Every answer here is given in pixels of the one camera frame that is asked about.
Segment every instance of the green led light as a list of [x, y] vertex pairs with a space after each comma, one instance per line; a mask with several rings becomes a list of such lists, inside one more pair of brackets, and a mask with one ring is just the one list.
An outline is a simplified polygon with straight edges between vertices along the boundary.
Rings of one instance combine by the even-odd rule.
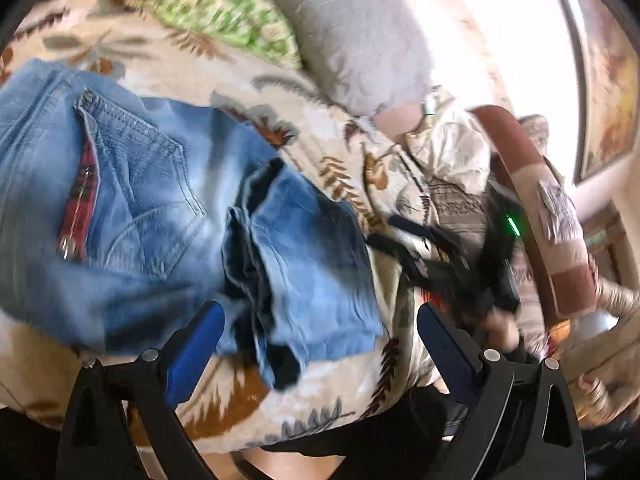
[[511, 226], [511, 229], [513, 230], [513, 234], [515, 234], [516, 236], [520, 236], [520, 230], [516, 227], [516, 222], [513, 221], [513, 218], [511, 218], [510, 216], [507, 216], [507, 220], [509, 221], [509, 225]]

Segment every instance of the bolt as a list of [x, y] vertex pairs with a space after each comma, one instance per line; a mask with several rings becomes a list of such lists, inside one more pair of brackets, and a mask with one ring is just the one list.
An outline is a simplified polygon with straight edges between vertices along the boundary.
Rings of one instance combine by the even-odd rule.
[[148, 348], [144, 352], [142, 352], [142, 360], [146, 361], [147, 363], [151, 363], [158, 359], [159, 355], [160, 352], [155, 348]]
[[558, 370], [558, 368], [560, 367], [560, 365], [558, 364], [558, 361], [556, 361], [552, 357], [548, 357], [545, 359], [545, 365], [550, 370]]
[[498, 352], [497, 350], [494, 350], [493, 348], [489, 348], [488, 350], [484, 351], [484, 358], [487, 361], [491, 361], [492, 363], [495, 363], [500, 360], [500, 352]]
[[87, 357], [85, 359], [82, 359], [82, 368], [91, 370], [95, 366], [97, 361], [98, 359], [96, 359], [95, 357]]

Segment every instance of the jeans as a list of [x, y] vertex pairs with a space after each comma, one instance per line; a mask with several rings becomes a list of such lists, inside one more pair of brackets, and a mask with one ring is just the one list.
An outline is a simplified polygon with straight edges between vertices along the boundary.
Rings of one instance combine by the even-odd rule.
[[55, 63], [15, 73], [0, 91], [2, 309], [66, 344], [132, 353], [212, 299], [217, 352], [254, 352], [271, 386], [271, 362], [370, 351], [382, 328], [351, 207], [254, 128]]

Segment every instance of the denim pocket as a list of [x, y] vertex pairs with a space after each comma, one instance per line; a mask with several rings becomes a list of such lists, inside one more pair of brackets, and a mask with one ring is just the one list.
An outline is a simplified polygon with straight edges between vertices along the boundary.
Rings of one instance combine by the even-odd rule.
[[93, 91], [85, 90], [76, 108], [97, 173], [85, 261], [167, 279], [205, 217], [189, 187], [183, 146]]

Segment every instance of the framed picture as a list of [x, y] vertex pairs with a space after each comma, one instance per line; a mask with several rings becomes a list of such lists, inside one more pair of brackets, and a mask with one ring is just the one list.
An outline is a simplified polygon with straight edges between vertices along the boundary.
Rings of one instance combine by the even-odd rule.
[[561, 2], [574, 44], [580, 95], [577, 184], [633, 150], [640, 62], [637, 43], [602, 0]]

